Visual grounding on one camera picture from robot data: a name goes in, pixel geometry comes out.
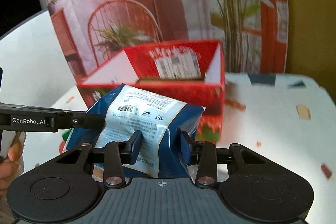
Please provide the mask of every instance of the red box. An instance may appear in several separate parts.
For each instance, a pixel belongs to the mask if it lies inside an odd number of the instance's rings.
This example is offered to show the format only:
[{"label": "red box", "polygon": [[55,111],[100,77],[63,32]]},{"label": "red box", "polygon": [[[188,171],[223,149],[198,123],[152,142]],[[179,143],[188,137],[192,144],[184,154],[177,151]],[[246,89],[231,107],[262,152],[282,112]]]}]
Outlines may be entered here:
[{"label": "red box", "polygon": [[197,140],[214,143],[220,140],[225,99],[220,41],[173,41],[125,47],[77,87],[91,107],[100,96],[122,83],[206,107]]}]

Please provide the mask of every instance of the metal screw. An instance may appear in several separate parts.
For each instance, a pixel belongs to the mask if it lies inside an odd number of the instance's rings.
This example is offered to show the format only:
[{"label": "metal screw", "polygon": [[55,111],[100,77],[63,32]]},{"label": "metal screw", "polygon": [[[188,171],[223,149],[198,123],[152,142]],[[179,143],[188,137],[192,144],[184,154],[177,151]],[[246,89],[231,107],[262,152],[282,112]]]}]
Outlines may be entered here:
[{"label": "metal screw", "polygon": [[118,185],[123,182],[121,177],[109,177],[106,179],[106,183],[109,185]]},{"label": "metal screw", "polygon": [[200,177],[198,179],[198,182],[202,185],[211,185],[215,182],[215,179],[212,177],[205,176],[205,177]]}]

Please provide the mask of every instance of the round pad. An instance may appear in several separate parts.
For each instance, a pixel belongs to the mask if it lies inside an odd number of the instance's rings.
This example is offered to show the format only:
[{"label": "round pad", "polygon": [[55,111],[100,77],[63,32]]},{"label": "round pad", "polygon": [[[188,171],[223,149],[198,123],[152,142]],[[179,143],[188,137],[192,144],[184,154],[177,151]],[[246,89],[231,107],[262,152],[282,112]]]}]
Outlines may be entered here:
[{"label": "round pad", "polygon": [[251,190],[256,196],[269,200],[285,198],[291,191],[286,182],[269,178],[258,179],[252,182]]},{"label": "round pad", "polygon": [[60,178],[45,178],[38,180],[31,187],[31,193],[40,199],[51,200],[61,198],[70,190],[66,180]]},{"label": "round pad", "polygon": [[32,223],[58,223],[85,213],[99,195],[97,182],[85,173],[48,175],[32,172],[11,183],[7,201],[17,218]]},{"label": "round pad", "polygon": [[255,222],[291,223],[306,217],[314,193],[302,177],[286,174],[231,175],[222,184],[221,195],[238,215]]}]

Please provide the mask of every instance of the plastic package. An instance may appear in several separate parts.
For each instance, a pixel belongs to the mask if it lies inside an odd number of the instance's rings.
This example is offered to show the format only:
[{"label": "plastic package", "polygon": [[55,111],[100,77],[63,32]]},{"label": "plastic package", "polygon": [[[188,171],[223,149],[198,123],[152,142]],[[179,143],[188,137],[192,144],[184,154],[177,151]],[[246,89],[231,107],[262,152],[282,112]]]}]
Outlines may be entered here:
[{"label": "plastic package", "polygon": [[194,139],[204,109],[121,84],[88,110],[88,113],[105,117],[104,129],[99,132],[75,128],[67,140],[66,150],[80,143],[104,147],[110,141],[128,140],[135,130],[140,130],[142,148],[134,165],[124,165],[126,177],[189,177],[179,157],[180,135],[177,130],[187,131]]}]

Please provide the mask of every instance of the human hand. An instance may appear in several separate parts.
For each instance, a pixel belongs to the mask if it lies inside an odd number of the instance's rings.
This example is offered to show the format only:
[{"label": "human hand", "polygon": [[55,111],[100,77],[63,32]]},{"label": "human hand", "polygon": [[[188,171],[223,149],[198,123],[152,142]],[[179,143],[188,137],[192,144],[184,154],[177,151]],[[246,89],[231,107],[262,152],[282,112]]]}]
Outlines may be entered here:
[{"label": "human hand", "polygon": [[8,150],[8,157],[0,164],[0,196],[5,196],[10,183],[23,172],[21,156],[23,153],[23,138],[18,138]]}]

